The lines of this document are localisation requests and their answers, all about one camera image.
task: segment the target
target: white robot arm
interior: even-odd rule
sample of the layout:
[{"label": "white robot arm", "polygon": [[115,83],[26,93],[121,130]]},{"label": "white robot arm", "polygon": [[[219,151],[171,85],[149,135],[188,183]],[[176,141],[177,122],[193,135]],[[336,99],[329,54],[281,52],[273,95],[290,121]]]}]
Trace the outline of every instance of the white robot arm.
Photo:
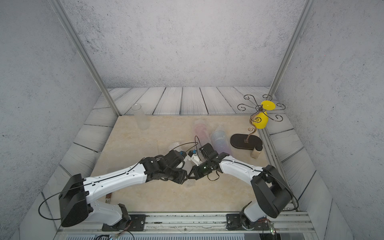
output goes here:
[{"label": "white robot arm", "polygon": [[[74,175],[59,195],[62,226],[70,227],[87,220],[102,222],[114,230],[124,229],[130,222],[125,206],[97,199],[151,180],[171,180],[183,184],[187,179],[198,180],[214,170],[233,175],[253,187],[257,202],[248,204],[240,212],[241,223],[246,229],[251,229],[258,219],[266,215],[276,218],[291,200],[291,190],[274,167],[252,166],[224,152],[218,154],[210,144],[200,148],[200,152],[207,161],[192,167],[189,174],[178,168],[181,164],[184,166],[187,154],[171,150],[165,156],[146,157],[133,166],[105,175],[85,179],[81,178],[81,174]],[[272,186],[268,187],[266,182],[272,183]]]}]

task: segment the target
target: metal pole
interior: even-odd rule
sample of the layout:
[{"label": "metal pole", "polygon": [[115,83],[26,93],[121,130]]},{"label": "metal pole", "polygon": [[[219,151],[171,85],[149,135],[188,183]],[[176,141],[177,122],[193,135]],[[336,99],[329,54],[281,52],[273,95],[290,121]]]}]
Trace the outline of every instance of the metal pole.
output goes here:
[{"label": "metal pole", "polygon": [[284,54],[283,60],[281,61],[279,69],[277,70],[276,76],[275,76],[275,78],[271,84],[271,87],[269,88],[269,92],[268,92],[269,96],[268,96],[267,100],[271,100],[272,96],[275,94],[275,92],[277,90],[277,87],[281,81],[281,78],[283,77],[283,73],[284,73],[286,67],[288,66],[289,60],[292,57],[295,46],[296,46],[297,42],[299,41],[301,34],[303,33],[305,24],[306,24],[311,12],[312,12],[312,9],[313,9],[315,2],[316,2],[316,0],[307,0],[307,2],[304,5],[304,9],[301,13],[301,16],[300,16],[299,21],[296,25],[296,28],[292,34],[290,43],[289,43],[288,48]]},{"label": "metal pole", "polygon": [[120,111],[118,110],[117,106],[115,105],[115,102],[113,101],[111,95],[108,92],[108,89],[105,87],[101,76],[97,72],[95,66],[93,65],[89,55],[87,54],[83,44],[80,41],[79,36],[77,35],[75,29],[73,28],[67,14],[64,11],[63,6],[61,5],[59,0],[48,0],[51,4],[53,10],[55,11],[57,17],[59,18],[61,24],[63,25],[65,31],[68,33],[70,39],[72,40],[73,44],[75,45],[77,51],[80,54],[80,57],[84,61],[85,65],[87,66],[88,70],[90,71],[93,79],[95,80],[96,84],[99,86],[101,92],[103,93],[105,99],[107,100],[108,104],[111,106],[112,110],[117,116],[121,116]]}]

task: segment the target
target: gray textured wall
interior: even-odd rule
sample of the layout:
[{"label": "gray textured wall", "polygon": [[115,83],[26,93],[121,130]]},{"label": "gray textured wall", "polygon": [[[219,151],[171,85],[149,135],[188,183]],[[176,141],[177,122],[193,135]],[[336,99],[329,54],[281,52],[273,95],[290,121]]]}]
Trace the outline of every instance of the gray textured wall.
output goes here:
[{"label": "gray textured wall", "polygon": [[1,1],[0,32],[0,239],[8,239],[100,91],[47,0]]},{"label": "gray textured wall", "polygon": [[384,1],[317,1],[277,97],[356,239],[384,235]]},{"label": "gray textured wall", "polygon": [[305,0],[61,0],[107,87],[269,86]]}]

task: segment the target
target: clear plastic cup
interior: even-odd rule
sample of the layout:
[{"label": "clear plastic cup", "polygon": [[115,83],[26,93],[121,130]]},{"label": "clear plastic cup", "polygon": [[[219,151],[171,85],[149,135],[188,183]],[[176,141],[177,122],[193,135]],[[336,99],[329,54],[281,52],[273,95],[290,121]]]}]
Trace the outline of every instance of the clear plastic cup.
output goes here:
[{"label": "clear plastic cup", "polygon": [[212,134],[211,134],[211,144],[215,151],[218,154],[225,152],[229,155],[232,155],[231,146],[228,141],[228,137],[226,133],[223,131],[223,127],[219,126]]},{"label": "clear plastic cup", "polygon": [[201,142],[201,147],[210,142],[208,129],[207,129],[207,122],[205,120],[202,120],[202,119],[196,120],[194,123],[193,129],[194,129],[195,135],[199,138]]},{"label": "clear plastic cup", "polygon": [[132,106],[133,116],[135,116],[137,127],[140,130],[146,130],[149,128],[149,120],[148,117],[145,115],[142,107],[140,104],[134,104]]}]

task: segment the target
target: beige tabletop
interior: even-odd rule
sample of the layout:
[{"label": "beige tabletop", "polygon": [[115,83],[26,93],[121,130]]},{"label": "beige tabletop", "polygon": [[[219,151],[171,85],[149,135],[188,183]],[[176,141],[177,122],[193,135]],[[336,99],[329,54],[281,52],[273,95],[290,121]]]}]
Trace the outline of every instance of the beige tabletop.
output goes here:
[{"label": "beige tabletop", "polygon": [[[221,125],[230,138],[235,133],[248,134],[249,116],[148,116],[150,128],[137,128],[133,116],[118,118],[91,176],[98,176],[129,167],[144,157],[166,155],[174,142],[194,141],[194,122],[204,119],[209,133]],[[186,151],[193,144],[182,146]],[[232,156],[255,166],[265,167],[264,151],[258,159],[250,157],[250,150],[231,146]],[[112,193],[111,204],[124,204],[135,212],[229,212],[240,211],[256,200],[252,187],[228,174],[220,174],[217,181],[207,177],[187,180],[179,185],[172,181],[153,180]],[[210,178],[216,179],[215,172]]]}]

